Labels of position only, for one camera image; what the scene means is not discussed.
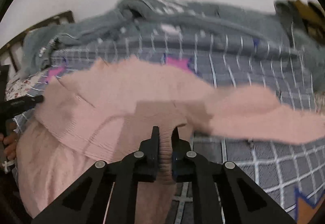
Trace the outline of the person's left hand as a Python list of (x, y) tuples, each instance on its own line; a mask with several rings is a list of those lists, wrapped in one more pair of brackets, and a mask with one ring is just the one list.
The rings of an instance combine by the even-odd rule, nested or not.
[(15, 131), (9, 133), (7, 137), (1, 134), (1, 142), (5, 145), (4, 154), (9, 160), (14, 160), (16, 158), (16, 146), (17, 146), (17, 134)]

